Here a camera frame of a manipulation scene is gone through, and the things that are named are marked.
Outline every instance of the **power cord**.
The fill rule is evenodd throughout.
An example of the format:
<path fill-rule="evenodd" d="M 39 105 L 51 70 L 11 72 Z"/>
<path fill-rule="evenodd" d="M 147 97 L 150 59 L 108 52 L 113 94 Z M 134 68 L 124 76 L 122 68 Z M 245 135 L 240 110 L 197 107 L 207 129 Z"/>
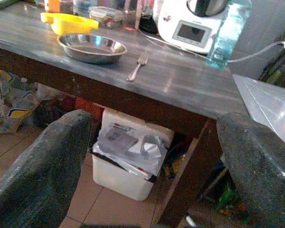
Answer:
<path fill-rule="evenodd" d="M 143 33 L 142 31 L 140 31 L 140 30 L 138 30 L 138 31 L 139 31 L 140 33 L 142 33 L 148 41 L 150 41 L 151 43 L 153 43 L 153 44 L 155 44 L 155 45 L 157 45 L 157 46 L 160 46 L 160 45 L 154 43 L 154 42 L 151 41 L 150 39 L 153 39 L 153 40 L 156 40 L 156 41 L 161 42 L 161 43 L 163 43 L 163 44 L 166 44 L 166 45 L 175 47 L 175 48 L 180 49 L 180 50 L 182 50 L 182 51 L 189 52 L 189 53 L 191 53 L 191 54 L 193 54 L 193 55 L 195 55 L 195 56 L 199 56 L 199 57 L 201 57 L 201 58 L 203 58 L 203 59 L 206 59 L 206 58 L 207 58 L 207 57 L 205 57 L 205 56 L 203 56 L 203 55 L 200 55 L 200 54 L 197 54 L 197 53 L 195 53 L 195 52 L 193 52 L 193 51 L 187 50 L 187 49 L 185 49 L 185 48 L 183 48 L 183 47 L 181 48 L 181 47 L 179 47 L 179 46 L 177 46 L 177 45 L 170 44 L 170 43 L 168 43 L 168 42 L 166 42 L 166 41 L 164 41 L 164 40 L 161 40 L 161 39 L 158 39 L 158 38 L 155 38 L 155 37 L 148 36 L 148 35 L 144 34 L 144 33 Z M 250 59 L 250 58 L 259 56 L 259 55 L 261 55 L 262 53 L 264 53 L 264 52 L 268 51 L 269 49 L 271 49 L 272 47 L 274 47 L 274 46 L 276 46 L 276 45 L 280 45 L 280 44 L 283 44 L 283 45 L 285 46 L 285 42 L 284 42 L 284 41 L 277 41 L 277 42 L 275 42 L 275 43 L 272 43 L 272 44 L 268 45 L 268 46 L 265 47 L 264 49 L 262 49 L 262 50 L 260 50 L 260 51 L 258 51 L 258 52 L 256 52 L 256 53 L 254 53 L 254 54 L 251 54 L 251 55 L 249 55 L 249 56 L 246 56 L 246 57 L 243 57 L 243 58 L 239 58 L 239 59 L 232 59 L 232 60 L 229 60 L 228 63 L 237 63 L 237 62 L 241 62 L 241 61 L 244 61 L 244 60 L 247 60 L 247 59 Z"/>

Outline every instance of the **plastic water bottle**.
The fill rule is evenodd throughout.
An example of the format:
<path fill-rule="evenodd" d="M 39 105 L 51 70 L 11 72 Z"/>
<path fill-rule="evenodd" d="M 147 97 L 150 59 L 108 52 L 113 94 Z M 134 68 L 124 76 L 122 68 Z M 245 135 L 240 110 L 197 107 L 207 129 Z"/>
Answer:
<path fill-rule="evenodd" d="M 208 65 L 215 68 L 224 68 L 227 65 L 251 10 L 251 0 L 229 1 L 216 40 L 207 55 Z"/>

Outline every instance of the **wooden beam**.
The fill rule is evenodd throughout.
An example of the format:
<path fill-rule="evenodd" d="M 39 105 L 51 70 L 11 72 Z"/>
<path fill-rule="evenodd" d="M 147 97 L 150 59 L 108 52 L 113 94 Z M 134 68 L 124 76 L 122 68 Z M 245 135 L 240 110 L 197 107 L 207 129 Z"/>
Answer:
<path fill-rule="evenodd" d="M 86 76 L 0 49 L 0 69 L 60 91 L 198 137 L 206 117 Z"/>
<path fill-rule="evenodd" d="M 182 168 L 169 188 L 157 217 L 158 224 L 178 226 L 198 197 L 221 155 L 216 121 L 208 119 L 200 132 L 197 144 L 192 143 L 189 147 Z"/>

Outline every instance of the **metal bowl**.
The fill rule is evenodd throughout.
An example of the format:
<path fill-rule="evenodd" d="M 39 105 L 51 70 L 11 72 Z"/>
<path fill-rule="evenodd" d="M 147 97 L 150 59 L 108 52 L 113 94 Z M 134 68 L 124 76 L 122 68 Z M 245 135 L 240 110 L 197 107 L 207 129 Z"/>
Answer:
<path fill-rule="evenodd" d="M 85 63 L 114 63 L 127 52 L 122 43 L 101 36 L 68 34 L 57 41 L 68 56 Z"/>

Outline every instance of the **table leg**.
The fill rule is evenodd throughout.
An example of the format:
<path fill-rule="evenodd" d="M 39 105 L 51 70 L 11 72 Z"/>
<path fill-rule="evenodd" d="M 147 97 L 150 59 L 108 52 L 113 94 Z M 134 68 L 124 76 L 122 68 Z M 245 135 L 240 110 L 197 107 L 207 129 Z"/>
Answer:
<path fill-rule="evenodd" d="M 207 178 L 222 155 L 216 121 L 208 119 L 198 142 L 191 144 L 182 168 L 165 197 L 157 224 L 177 227 L 198 197 Z"/>

